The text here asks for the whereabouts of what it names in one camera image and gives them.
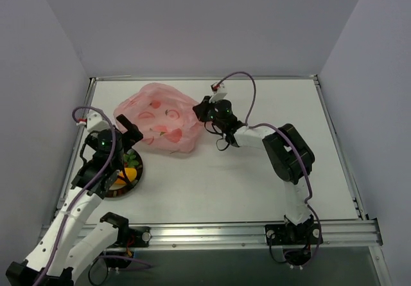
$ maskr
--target purple cable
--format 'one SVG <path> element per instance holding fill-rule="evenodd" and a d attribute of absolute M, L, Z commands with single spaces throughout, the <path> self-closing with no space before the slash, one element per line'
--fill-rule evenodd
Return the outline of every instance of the purple cable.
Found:
<path fill-rule="evenodd" d="M 249 127 L 249 128 L 250 129 L 255 129 L 257 127 L 269 127 L 270 129 L 273 129 L 274 131 L 276 131 L 287 142 L 288 146 L 290 146 L 290 148 L 293 150 L 293 153 L 295 154 L 295 157 L 298 160 L 298 163 L 301 167 L 302 173 L 304 174 L 304 178 L 307 182 L 308 196 L 307 196 L 307 198 L 304 199 L 304 203 L 307 205 L 307 208 L 310 209 L 310 211 L 313 213 L 315 219 L 317 220 L 317 224 L 319 226 L 319 239 L 317 241 L 317 246 L 315 247 L 315 251 L 313 252 L 312 257 L 304 265 L 302 265 L 302 266 L 305 266 L 305 265 L 309 264 L 315 258 L 315 255 L 317 255 L 317 251 L 319 250 L 321 236 L 322 236 L 322 229 L 321 229 L 321 223 L 320 223 L 319 216 L 317 215 L 317 212 L 315 212 L 314 209 L 308 204 L 308 201 L 311 198 L 313 198 L 313 190 L 311 188 L 310 178 L 308 177 L 307 170 L 304 167 L 304 163 L 302 162 L 301 156 L 299 155 L 297 148 L 294 146 L 294 144 L 291 142 L 291 140 L 283 132 L 281 132 L 281 130 L 279 130 L 278 128 L 276 128 L 275 126 L 273 126 L 269 123 L 260 123 L 260 124 L 257 124 L 255 126 L 253 126 L 253 127 Z"/>
<path fill-rule="evenodd" d="M 147 268 L 126 268 L 126 269 L 120 269 L 120 271 L 140 271 L 140 270 L 147 270 L 153 267 L 152 264 L 145 262 L 140 259 L 136 258 L 130 258 L 130 257 L 125 257 L 125 256 L 117 256 L 117 255 L 101 255 L 97 257 L 97 259 L 121 259 L 121 260 L 127 260 L 130 262 L 135 262 L 137 264 L 145 265 Z"/>
<path fill-rule="evenodd" d="M 228 75 L 227 75 L 226 77 L 224 77 L 223 79 L 221 79 L 221 80 L 216 84 L 216 86 L 220 85 L 224 80 L 230 78 L 231 76 L 237 75 L 237 74 L 243 74 L 243 75 L 248 76 L 248 77 L 251 79 L 251 81 L 252 81 L 252 86 L 253 86 L 253 88 L 254 88 L 254 94 L 252 95 L 252 102 L 251 102 L 250 110 L 249 110 L 249 112 L 247 113 L 247 116 L 245 117 L 245 124 L 248 125 L 248 124 L 249 124 L 249 117 L 250 117 L 251 111 L 252 111 L 252 109 L 253 109 L 253 107 L 254 107 L 254 103 L 256 102 L 256 95 L 257 95 L 256 81 L 255 81 L 254 78 L 251 76 L 251 74 L 249 74 L 249 73 L 247 73 L 247 72 L 242 72 L 242 71 L 233 72 L 233 73 L 231 73 L 231 74 L 228 74 Z"/>
<path fill-rule="evenodd" d="M 104 112 L 101 109 L 92 107 L 92 106 L 79 106 L 74 108 L 73 112 L 72 112 L 72 117 L 74 119 L 75 122 L 78 122 L 78 119 L 76 118 L 76 112 L 80 109 L 89 109 L 92 111 L 95 111 L 97 113 L 99 113 L 101 115 L 101 117 L 103 117 L 104 120 L 107 121 L 107 123 L 110 126 L 111 129 L 111 137 L 112 137 L 112 144 L 111 144 L 111 150 L 110 150 L 110 154 L 106 160 L 106 162 L 104 163 L 103 167 L 100 169 L 100 171 L 82 188 L 82 190 L 80 191 L 80 193 L 78 193 L 73 201 L 71 201 L 71 203 L 69 204 L 69 206 L 67 207 L 67 211 L 71 211 L 71 209 L 74 207 L 74 205 L 76 204 L 76 202 L 78 201 L 78 199 L 83 195 L 83 193 L 89 189 L 89 187 L 91 187 L 96 181 L 97 179 L 103 174 L 104 170 L 108 167 L 108 165 L 111 162 L 111 159 L 114 155 L 114 150 L 116 148 L 116 132 L 114 129 L 113 124 L 111 123 L 109 117 L 107 117 Z M 51 264 L 53 263 L 53 259 L 56 255 L 57 252 L 57 248 L 58 248 L 58 243 L 60 242 L 60 239 L 63 235 L 63 230 L 64 227 L 66 226 L 66 222 L 67 222 L 68 216 L 64 215 L 63 219 L 62 219 L 62 223 L 60 225 L 60 228 L 58 229 L 57 232 L 57 236 L 56 236 L 56 240 L 53 246 L 53 249 L 51 250 L 51 254 L 50 254 L 50 258 L 45 266 L 45 268 L 43 269 L 43 271 L 41 272 L 40 276 L 37 278 L 36 282 L 33 284 L 33 286 L 39 286 L 41 281 L 43 280 L 43 278 L 46 276 L 47 271 L 50 269 Z"/>

